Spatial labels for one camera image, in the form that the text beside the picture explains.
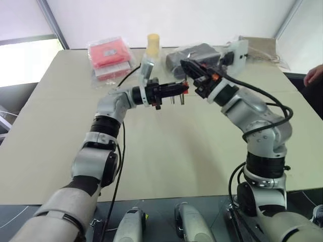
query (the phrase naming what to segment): table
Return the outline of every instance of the table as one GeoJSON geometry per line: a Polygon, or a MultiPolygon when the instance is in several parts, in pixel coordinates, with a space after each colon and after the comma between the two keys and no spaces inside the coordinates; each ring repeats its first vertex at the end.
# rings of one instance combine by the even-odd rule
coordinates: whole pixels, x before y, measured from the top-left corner
{"type": "MultiPolygon", "coordinates": [[[[134,49],[137,60],[143,49],[134,49]]],[[[0,146],[1,204],[42,204],[69,183],[70,167],[89,131],[98,100],[111,89],[90,87],[85,50],[60,51],[0,146]]],[[[169,82],[167,75],[160,82],[169,82]]],[[[287,189],[321,187],[323,122],[284,74],[268,63],[247,63],[238,79],[293,108],[287,142],[287,189]]],[[[132,76],[125,86],[137,85],[132,76]]],[[[241,132],[190,90],[185,105],[139,106],[125,118],[126,156],[117,200],[226,195],[233,169],[246,157],[241,132]]],[[[122,147],[122,131],[119,142],[122,147]]],[[[99,201],[110,201],[114,184],[99,201]]]]}

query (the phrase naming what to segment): gray floor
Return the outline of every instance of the gray floor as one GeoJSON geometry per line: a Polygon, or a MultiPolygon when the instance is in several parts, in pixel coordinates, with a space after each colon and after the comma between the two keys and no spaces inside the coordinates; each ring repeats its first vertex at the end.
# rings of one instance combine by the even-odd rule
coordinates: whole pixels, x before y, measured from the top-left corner
{"type": "MultiPolygon", "coordinates": [[[[144,242],[182,241],[176,235],[174,224],[174,206],[181,202],[188,202],[200,211],[206,223],[211,227],[217,241],[235,241],[225,223],[227,196],[118,201],[115,203],[109,228],[116,228],[127,210],[136,206],[148,214],[147,227],[143,236],[144,242]]],[[[109,206],[110,203],[98,203],[94,218],[105,219],[109,206]]],[[[0,227],[24,208],[26,206],[23,205],[1,205],[0,227]]],[[[29,206],[16,219],[0,228],[1,242],[9,241],[37,208],[36,206],[29,206]]],[[[105,242],[113,241],[114,234],[114,231],[108,232],[105,242]]],[[[86,234],[87,241],[92,241],[92,235],[93,230],[89,228],[86,234]]]]}

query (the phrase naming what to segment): black cable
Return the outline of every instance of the black cable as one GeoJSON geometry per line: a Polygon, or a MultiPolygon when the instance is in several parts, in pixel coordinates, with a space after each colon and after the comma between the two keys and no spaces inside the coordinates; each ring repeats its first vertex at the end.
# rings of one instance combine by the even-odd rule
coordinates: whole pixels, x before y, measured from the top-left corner
{"type": "Polygon", "coordinates": [[[235,79],[235,78],[233,78],[233,77],[230,77],[227,73],[225,73],[225,72],[223,72],[223,71],[221,71],[221,70],[219,70],[219,74],[220,74],[222,77],[224,77],[225,79],[227,79],[228,81],[230,81],[230,82],[233,82],[233,83],[235,83],[235,84],[237,84],[237,85],[240,85],[240,86],[243,86],[243,87],[246,87],[246,88],[249,88],[249,89],[251,89],[251,90],[253,90],[253,91],[255,91],[255,92],[258,92],[258,93],[260,93],[260,94],[262,94],[262,95],[264,95],[264,96],[268,97],[268,98],[269,98],[269,99],[271,99],[273,102],[275,102],[275,103],[277,104],[277,106],[278,106],[278,107],[280,107],[280,108],[281,108],[281,110],[283,111],[284,116],[285,116],[285,117],[287,117],[287,112],[286,112],[286,110],[285,110],[284,106],[282,105],[282,103],[281,103],[277,98],[275,98],[274,96],[272,96],[271,94],[269,94],[269,93],[267,93],[267,92],[263,91],[263,90],[262,90],[262,89],[260,89],[260,88],[257,88],[257,87],[255,87],[255,86],[252,86],[252,85],[250,85],[250,84],[248,84],[248,83],[245,83],[245,82],[239,81],[239,80],[237,80],[237,79],[235,79]]]}
{"type": "MultiPolygon", "coordinates": [[[[278,106],[275,103],[266,103],[266,104],[269,105],[269,106],[278,106]]],[[[254,129],[254,130],[250,130],[248,132],[245,132],[242,135],[243,140],[247,142],[247,136],[248,135],[251,135],[251,134],[256,133],[258,131],[262,131],[262,130],[266,130],[266,129],[270,129],[270,128],[273,128],[273,127],[282,125],[282,124],[286,123],[287,121],[289,121],[293,117],[294,112],[293,112],[293,110],[290,107],[287,107],[287,106],[283,106],[283,107],[284,107],[285,110],[288,111],[288,115],[287,115],[286,118],[284,118],[283,120],[281,120],[279,122],[276,122],[276,123],[273,123],[273,124],[270,124],[270,125],[266,125],[266,126],[263,126],[263,127],[257,128],[257,129],[254,129]]]]}
{"type": "Polygon", "coordinates": [[[141,66],[141,63],[139,64],[139,66],[137,66],[135,69],[133,69],[131,72],[129,72],[123,79],[122,81],[117,85],[117,87],[120,87],[121,84],[129,77],[131,76],[131,74],[133,74],[136,70],[138,70],[141,66]]]}
{"type": "Polygon", "coordinates": [[[234,230],[235,230],[236,234],[238,235],[239,242],[243,242],[243,236],[242,236],[242,233],[240,231],[238,221],[237,221],[235,213],[234,213],[235,212],[234,208],[232,207],[232,209],[229,209],[229,212],[231,214],[232,221],[233,221],[233,227],[234,227],[234,230]]]}
{"type": "Polygon", "coordinates": [[[103,230],[102,230],[102,235],[101,235],[101,239],[100,242],[104,241],[104,236],[107,230],[107,226],[109,224],[109,220],[111,217],[111,213],[112,213],[112,209],[113,206],[115,204],[116,201],[116,196],[117,196],[117,191],[118,191],[118,186],[119,186],[119,182],[120,182],[120,177],[121,177],[121,173],[122,173],[122,169],[123,169],[123,164],[124,164],[124,158],[125,158],[125,148],[126,148],[126,129],[125,129],[125,124],[122,123],[122,127],[123,127],[123,152],[122,152],[122,159],[121,159],[121,164],[120,164],[120,171],[119,171],[119,175],[118,175],[118,179],[117,179],[117,183],[116,183],[116,188],[115,188],[115,192],[113,194],[113,198],[111,201],[111,205],[110,205],[110,209],[109,212],[107,214],[106,220],[104,222],[104,226],[103,226],[103,230]]]}
{"type": "Polygon", "coordinates": [[[245,83],[245,82],[239,81],[239,80],[237,80],[237,79],[235,79],[233,77],[230,77],[227,73],[225,73],[225,72],[223,72],[221,70],[221,67],[217,71],[218,71],[218,73],[219,73],[220,76],[226,78],[228,81],[231,81],[231,82],[233,82],[233,83],[235,83],[237,85],[240,85],[240,86],[249,88],[249,89],[251,89],[251,90],[253,90],[255,92],[258,92],[258,93],[260,93],[260,94],[268,97],[269,99],[271,99],[275,103],[266,103],[266,104],[267,105],[271,105],[271,106],[280,107],[280,109],[284,113],[284,117],[285,118],[283,120],[281,120],[279,122],[276,122],[276,123],[273,123],[273,124],[270,124],[270,125],[266,125],[266,126],[263,126],[263,127],[257,128],[257,129],[254,129],[254,130],[250,130],[250,131],[244,133],[243,136],[242,136],[242,138],[243,138],[244,141],[247,142],[246,137],[249,136],[249,135],[251,135],[251,134],[253,134],[253,133],[255,133],[255,132],[262,131],[262,130],[266,130],[266,129],[270,129],[270,128],[273,128],[273,127],[282,125],[282,124],[286,123],[288,120],[290,120],[292,118],[292,116],[294,114],[293,113],[293,110],[291,108],[287,107],[287,106],[282,105],[282,103],[277,98],[275,98],[274,96],[272,96],[271,94],[263,91],[260,88],[257,88],[255,86],[252,86],[252,85],[250,85],[248,83],[245,83]]]}
{"type": "Polygon", "coordinates": [[[242,164],[238,165],[237,168],[234,169],[234,171],[232,172],[231,176],[230,176],[230,179],[229,179],[229,197],[230,197],[230,200],[231,200],[231,204],[232,204],[232,207],[234,207],[234,202],[233,202],[233,197],[232,197],[232,192],[231,192],[231,185],[232,185],[232,180],[233,180],[233,177],[234,175],[237,173],[237,171],[243,167],[244,165],[246,164],[246,162],[243,162],[242,164]]]}
{"type": "Polygon", "coordinates": [[[241,168],[240,171],[239,171],[239,173],[238,173],[238,177],[237,177],[238,184],[240,184],[240,176],[241,176],[242,172],[243,172],[243,168],[241,168]]]}
{"type": "MultiPolygon", "coordinates": [[[[243,222],[245,228],[248,230],[248,232],[251,234],[251,236],[257,241],[257,242],[260,242],[260,240],[258,239],[258,237],[255,235],[255,233],[251,230],[251,228],[249,228],[248,224],[243,220],[243,218],[240,216],[239,212],[237,211],[237,207],[236,205],[234,204],[234,201],[233,201],[233,197],[232,197],[232,192],[231,192],[231,185],[232,185],[232,180],[233,180],[233,177],[234,175],[237,173],[237,171],[241,168],[240,171],[242,171],[242,167],[246,164],[246,162],[243,162],[241,163],[240,165],[238,165],[234,171],[231,173],[231,176],[230,176],[230,179],[229,179],[229,197],[230,197],[230,200],[231,200],[231,205],[232,205],[232,209],[235,211],[234,215],[238,215],[240,217],[240,221],[243,222]]],[[[241,240],[242,238],[242,235],[241,235],[241,231],[240,231],[240,228],[237,227],[238,229],[238,237],[239,239],[241,240]]]]}
{"type": "Polygon", "coordinates": [[[116,175],[119,173],[119,170],[120,170],[120,167],[121,167],[121,162],[122,162],[122,156],[121,156],[121,150],[120,150],[119,144],[117,144],[117,149],[118,149],[118,154],[119,154],[119,165],[118,165],[118,168],[117,168],[116,175]]]}

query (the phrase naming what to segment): yellow foam cylinder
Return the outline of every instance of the yellow foam cylinder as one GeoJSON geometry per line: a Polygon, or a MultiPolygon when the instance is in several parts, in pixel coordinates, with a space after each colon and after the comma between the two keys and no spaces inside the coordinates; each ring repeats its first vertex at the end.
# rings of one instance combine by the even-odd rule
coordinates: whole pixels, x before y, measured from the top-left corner
{"type": "Polygon", "coordinates": [[[146,49],[146,54],[149,57],[158,57],[159,55],[159,35],[158,34],[149,34],[148,37],[148,46],[146,49]]]}

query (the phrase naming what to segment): white wall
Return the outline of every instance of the white wall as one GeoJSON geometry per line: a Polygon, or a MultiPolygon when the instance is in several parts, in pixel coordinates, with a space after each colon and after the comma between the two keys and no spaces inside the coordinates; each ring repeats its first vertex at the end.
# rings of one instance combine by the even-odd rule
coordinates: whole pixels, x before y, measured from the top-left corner
{"type": "Polygon", "coordinates": [[[70,48],[89,41],[125,37],[145,47],[196,42],[219,45],[238,35],[273,37],[294,0],[47,0],[70,48]]]}
{"type": "Polygon", "coordinates": [[[0,40],[52,34],[36,0],[0,0],[0,40]]]}
{"type": "Polygon", "coordinates": [[[306,74],[323,63],[323,1],[303,0],[278,39],[280,56],[290,72],[306,74]]]}
{"type": "Polygon", "coordinates": [[[36,85],[37,83],[26,83],[0,87],[0,105],[9,112],[20,112],[36,85]]]}

